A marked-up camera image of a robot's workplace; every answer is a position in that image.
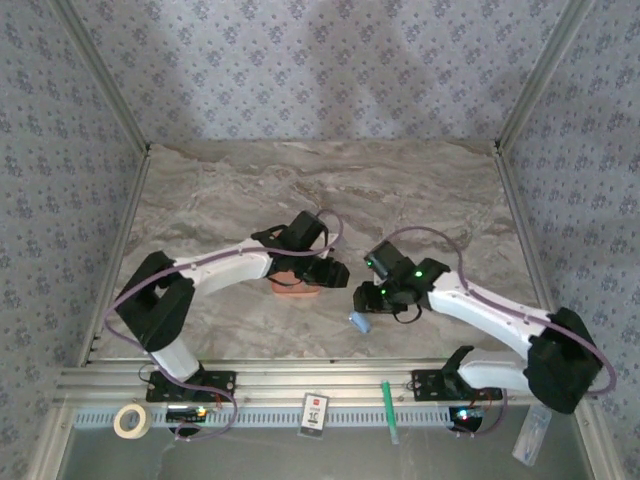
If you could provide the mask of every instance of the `patterned wallpaper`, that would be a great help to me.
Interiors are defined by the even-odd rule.
[[[565,0],[77,0],[148,140],[496,138]]]
[[[596,4],[511,160],[554,295],[619,375],[602,400],[640,478],[640,5]]]
[[[77,360],[139,155],[44,0],[4,0],[0,17],[0,478],[18,480],[58,368]]]

